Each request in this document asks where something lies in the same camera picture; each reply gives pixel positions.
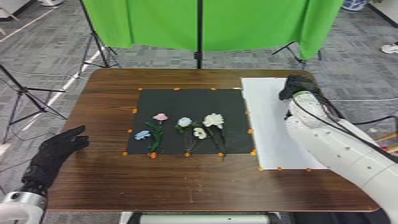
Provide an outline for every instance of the black cloth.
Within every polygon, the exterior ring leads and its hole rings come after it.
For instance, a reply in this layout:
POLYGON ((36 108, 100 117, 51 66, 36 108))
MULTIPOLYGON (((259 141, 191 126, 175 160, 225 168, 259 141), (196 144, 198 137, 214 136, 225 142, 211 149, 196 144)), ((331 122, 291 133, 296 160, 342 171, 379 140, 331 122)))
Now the black cloth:
MULTIPOLYGON (((147 122, 154 116, 166 113, 170 120, 164 122, 164 141, 159 153, 184 154, 186 144, 184 135, 175 126, 182 117, 189 117, 203 123, 207 115, 212 113, 225 116, 227 153, 250 153, 255 148, 253 136, 248 133, 250 121, 246 115, 246 101, 243 90, 235 89, 182 89, 175 90, 143 90, 139 98, 139 112, 134 118, 132 136, 129 141, 129 153, 147 154, 152 140, 136 140, 136 134, 150 130, 147 122)), ((202 141, 195 154, 218 154, 211 139, 202 141)))

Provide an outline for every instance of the green backdrop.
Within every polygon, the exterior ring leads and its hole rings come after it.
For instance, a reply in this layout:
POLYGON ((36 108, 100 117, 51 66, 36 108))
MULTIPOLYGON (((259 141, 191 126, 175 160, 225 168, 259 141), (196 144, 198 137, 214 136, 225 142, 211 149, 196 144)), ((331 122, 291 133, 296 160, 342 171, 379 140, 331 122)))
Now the green backdrop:
MULTIPOLYGON (((84 0, 111 47, 196 50, 198 0, 84 0)), ((310 59, 328 38, 344 0, 205 0, 205 51, 301 44, 310 59)))

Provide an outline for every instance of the white sheet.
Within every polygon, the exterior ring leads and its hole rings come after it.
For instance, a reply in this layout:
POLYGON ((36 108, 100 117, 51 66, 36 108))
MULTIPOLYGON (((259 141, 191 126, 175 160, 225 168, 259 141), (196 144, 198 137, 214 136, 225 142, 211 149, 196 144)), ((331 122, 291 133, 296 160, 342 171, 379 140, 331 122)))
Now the white sheet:
POLYGON ((244 98, 250 109, 260 167, 266 170, 326 169, 291 138, 285 115, 289 104, 280 101, 287 78, 244 78, 244 98))

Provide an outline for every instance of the tripod stand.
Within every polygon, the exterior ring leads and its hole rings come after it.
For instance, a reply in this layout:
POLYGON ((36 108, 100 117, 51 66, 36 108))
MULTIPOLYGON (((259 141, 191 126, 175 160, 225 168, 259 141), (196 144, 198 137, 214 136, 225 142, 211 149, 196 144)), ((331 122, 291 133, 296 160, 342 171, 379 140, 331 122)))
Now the tripod stand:
MULTIPOLYGON (((292 53, 292 56, 294 56, 298 62, 303 64, 303 70, 305 70, 305 69, 306 69, 306 65, 308 65, 308 61, 303 60, 303 59, 298 57, 298 55, 296 55, 296 52, 294 52, 294 50, 292 50, 292 48, 291 48, 291 45, 292 45, 294 43, 296 43, 296 41, 291 42, 291 43, 280 48, 280 50, 273 53, 273 55, 276 55, 285 49, 289 49, 289 51, 291 51, 291 53, 292 53)), ((322 51, 321 51, 321 50, 319 50, 319 60, 322 61, 322 51)))
POLYGON ((4 134, 4 144, 8 142, 8 138, 10 138, 10 131, 12 131, 12 127, 17 123, 20 123, 22 121, 26 121, 31 117, 35 117, 38 114, 42 113, 52 113, 56 114, 65 120, 67 117, 63 116, 63 114, 60 113, 60 111, 51 107, 51 105, 47 104, 47 102, 38 98, 38 96, 31 93, 31 91, 44 91, 49 93, 56 93, 56 92, 67 92, 63 90, 52 90, 52 89, 40 89, 40 88, 31 88, 28 86, 22 85, 22 83, 19 82, 17 78, 13 77, 4 65, 0 64, 0 70, 17 86, 17 88, 13 88, 13 90, 17 91, 17 102, 15 102, 15 106, 13 106, 13 110, 12 110, 12 117, 10 117, 10 123, 8 123, 8 128, 6 128, 6 134, 4 134), (19 109, 19 105, 20 105, 20 101, 22 101, 22 97, 28 96, 31 102, 35 103, 35 106, 38 108, 38 111, 29 114, 28 116, 24 116, 20 119, 17 119, 17 109, 19 109))
POLYGON ((120 64, 120 62, 116 60, 116 55, 118 55, 116 50, 111 47, 106 46, 102 38, 100 38, 99 33, 97 33, 97 29, 95 29, 95 26, 93 26, 92 17, 90 17, 86 5, 84 5, 84 0, 81 0, 81 5, 83 5, 84 16, 86 16, 86 20, 88 20, 90 28, 92 28, 92 37, 90 37, 88 46, 86 46, 86 50, 84 50, 84 58, 83 58, 83 64, 81 64, 81 68, 79 68, 79 75, 77 75, 77 77, 81 77, 81 75, 83 75, 84 66, 86 65, 95 65, 100 68, 113 68, 115 66, 118 66, 122 68, 122 64, 120 64), (88 54, 90 54, 93 40, 95 40, 95 43, 97 43, 97 48, 99 48, 99 52, 100 52, 100 56, 102 56, 104 65, 95 64, 88 60, 88 54))

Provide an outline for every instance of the light stand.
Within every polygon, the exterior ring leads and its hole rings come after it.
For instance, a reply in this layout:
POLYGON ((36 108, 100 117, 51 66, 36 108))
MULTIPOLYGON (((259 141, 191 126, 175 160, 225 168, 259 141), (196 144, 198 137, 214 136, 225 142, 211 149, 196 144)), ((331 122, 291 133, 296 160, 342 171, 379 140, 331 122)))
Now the light stand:
POLYGON ((97 29, 95 29, 93 22, 92 22, 92 17, 90 17, 90 12, 88 12, 86 5, 84 5, 84 0, 81 0, 81 5, 83 5, 84 16, 86 16, 86 20, 88 20, 90 28, 92 28, 92 37, 90 37, 86 50, 84 50, 84 58, 83 58, 83 64, 81 64, 81 68, 79 68, 79 77, 83 75, 86 65, 95 65, 100 68, 113 68, 115 66, 118 66, 122 68, 120 62, 116 60, 116 55, 118 55, 116 50, 111 47, 106 46, 102 38, 100 38, 99 33, 97 33, 97 29), (95 43, 97 43, 97 48, 99 48, 99 52, 100 52, 100 56, 102 56, 104 65, 99 65, 92 61, 88 61, 88 54, 90 54, 93 40, 95 40, 95 43))
POLYGON ((31 117, 35 117, 38 114, 51 112, 52 114, 56 114, 65 120, 67 117, 63 116, 63 114, 60 113, 60 111, 52 108, 52 106, 47 104, 47 102, 38 98, 38 96, 31 93, 33 91, 42 91, 42 92, 49 92, 51 94, 60 92, 65 93, 67 91, 63 90, 52 90, 52 89, 40 89, 40 88, 31 88, 28 86, 22 85, 22 83, 19 82, 17 78, 13 77, 4 65, 0 64, 0 70, 17 86, 17 88, 13 88, 13 90, 17 91, 17 102, 15 102, 15 106, 13 106, 13 111, 12 111, 12 117, 10 117, 10 123, 8 123, 8 128, 6 128, 6 134, 4 134, 4 144, 8 142, 8 138, 10 138, 10 130, 12 130, 12 126, 20 123, 22 121, 26 121, 31 117), (38 111, 29 114, 26 117, 22 117, 20 119, 17 119, 17 109, 19 109, 19 105, 20 105, 20 100, 22 97, 28 97, 31 102, 35 103, 35 106, 38 108, 38 111))
POLYGON ((203 69, 203 1, 198 0, 198 51, 195 53, 198 69, 203 69))
MULTIPOLYGON (((303 60, 303 59, 298 57, 298 55, 296 55, 296 52, 294 52, 294 50, 292 50, 292 48, 291 48, 291 45, 292 45, 294 43, 296 43, 296 41, 292 41, 292 42, 280 48, 280 50, 273 53, 273 55, 276 55, 285 49, 289 49, 289 51, 291 51, 291 53, 292 53, 292 56, 294 56, 298 62, 303 64, 303 70, 305 70, 305 69, 306 69, 306 66, 308 66, 308 61, 303 60)), ((322 52, 321 52, 321 50, 319 50, 319 60, 322 61, 322 52)))

